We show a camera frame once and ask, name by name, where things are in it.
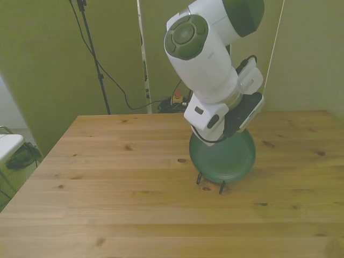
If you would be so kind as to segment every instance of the green plate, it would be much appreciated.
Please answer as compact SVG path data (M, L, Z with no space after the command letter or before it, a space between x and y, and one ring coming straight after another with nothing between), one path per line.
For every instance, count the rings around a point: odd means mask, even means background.
M231 183L245 177L256 155L254 141L247 130L211 147L192 134L189 152L198 172L215 183Z

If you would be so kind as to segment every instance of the green wall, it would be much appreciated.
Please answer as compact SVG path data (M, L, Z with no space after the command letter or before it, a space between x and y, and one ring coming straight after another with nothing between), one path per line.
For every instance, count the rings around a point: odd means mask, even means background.
M1 0L1 4L0 74L46 155L78 115L106 114L94 61L68 0ZM144 105L136 0L87 0L87 4L99 61L126 90L132 106ZM105 87L113 114L132 112L106 77Z
M163 46L166 22L184 10L194 0L140 0L144 32L150 96L153 101L169 97L179 77L170 64ZM283 0L265 0L266 11L258 31L233 44L232 59L235 66L248 56L258 57L258 67L266 77L275 41ZM187 94L184 84L182 93Z

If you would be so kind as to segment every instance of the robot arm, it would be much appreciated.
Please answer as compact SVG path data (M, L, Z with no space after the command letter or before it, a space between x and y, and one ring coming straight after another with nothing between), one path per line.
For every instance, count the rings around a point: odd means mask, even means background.
M245 129L263 105L253 94L263 83L256 60L238 74L226 49L254 32L263 13L263 0L197 0L167 22L165 51L193 90L184 117L209 146Z

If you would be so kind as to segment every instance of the white stool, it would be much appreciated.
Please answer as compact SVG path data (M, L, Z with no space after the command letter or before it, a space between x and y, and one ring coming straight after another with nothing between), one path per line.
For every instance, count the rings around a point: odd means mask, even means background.
M0 134L0 165L6 161L14 152L16 152L23 144L24 137L19 134L13 134L7 127L0 126L0 128L5 129L9 134ZM9 187L16 193L17 190L13 187L10 181L7 179L4 173L0 170L0 176L4 178L4 181L9 185Z

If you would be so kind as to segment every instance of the black tripod stand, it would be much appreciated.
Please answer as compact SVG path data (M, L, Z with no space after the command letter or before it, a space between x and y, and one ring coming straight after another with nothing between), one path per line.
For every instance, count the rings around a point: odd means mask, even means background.
M106 96L106 92L105 92L105 88L104 88L104 82L103 82L104 75L101 73L101 71L99 69L98 60L97 60L97 57L96 57L96 52L95 52L95 49L93 47L93 42L92 42L90 30L88 28L88 24L87 24L87 20L86 20L86 16L85 16L86 0L76 0L76 1L77 1L77 5L79 7L79 10L81 12L81 15L82 15L82 19L83 19L84 24L85 24L88 40L90 41L91 52L92 52L92 55L93 55L93 59L95 61L99 83L101 84L101 88L102 88L102 93L103 93L103 97L104 97L104 102L105 102L107 114L111 114L109 103L108 103L108 98Z

